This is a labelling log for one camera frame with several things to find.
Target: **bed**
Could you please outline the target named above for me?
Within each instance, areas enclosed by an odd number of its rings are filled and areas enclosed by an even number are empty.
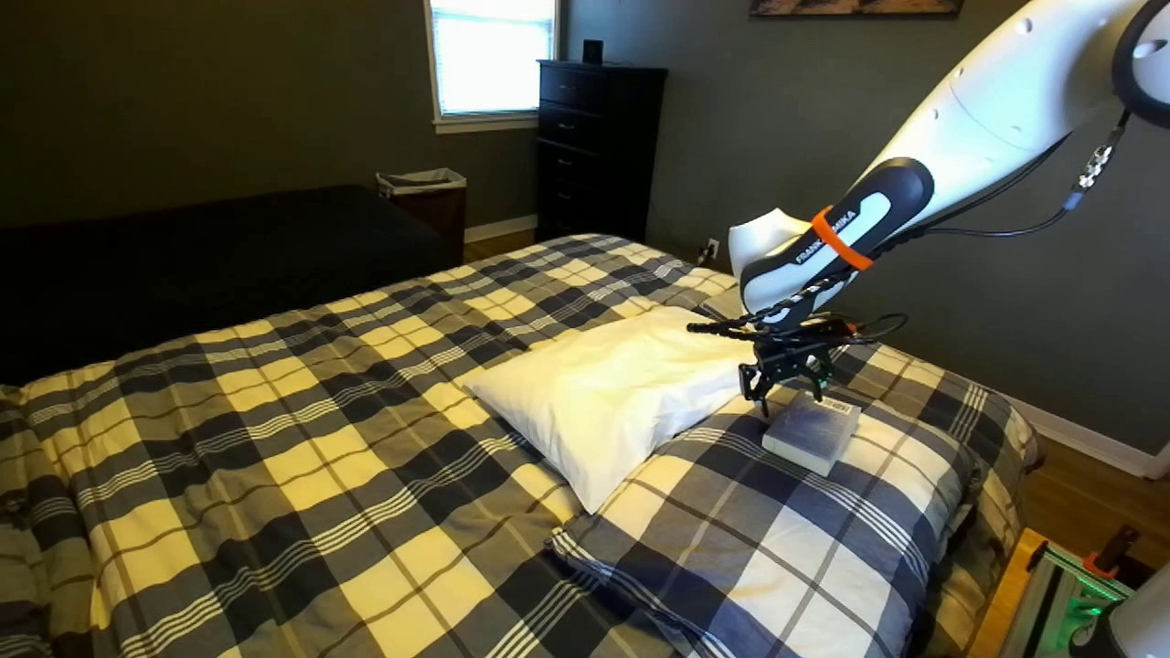
[[[957,654],[1036,462],[993,387],[856,348],[827,481],[731,397],[590,514],[472,397],[729,287],[572,235],[5,387],[0,654]]]

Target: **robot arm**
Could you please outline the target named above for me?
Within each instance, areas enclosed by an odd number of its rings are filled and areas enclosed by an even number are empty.
[[[774,209],[731,227],[758,345],[747,397],[806,375],[809,319],[882,253],[1009,187],[1114,99],[1170,127],[1170,0],[1032,0],[934,88],[841,200],[809,222]]]

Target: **picture frame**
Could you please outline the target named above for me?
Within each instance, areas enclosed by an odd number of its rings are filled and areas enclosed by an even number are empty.
[[[752,20],[951,20],[960,0],[748,0]]]

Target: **wooden floor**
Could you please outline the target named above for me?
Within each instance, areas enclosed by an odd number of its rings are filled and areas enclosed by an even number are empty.
[[[467,261],[530,244],[534,235],[505,235],[472,242]],[[1072,551],[1105,550],[1122,526],[1138,526],[1133,559],[1149,568],[1170,564],[1170,482],[1144,482],[1082,459],[1060,443],[1046,443],[1046,464],[1024,481],[1024,523]]]

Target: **window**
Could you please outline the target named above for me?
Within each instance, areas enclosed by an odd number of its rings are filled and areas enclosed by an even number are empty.
[[[428,0],[436,127],[534,126],[557,32],[557,0]]]

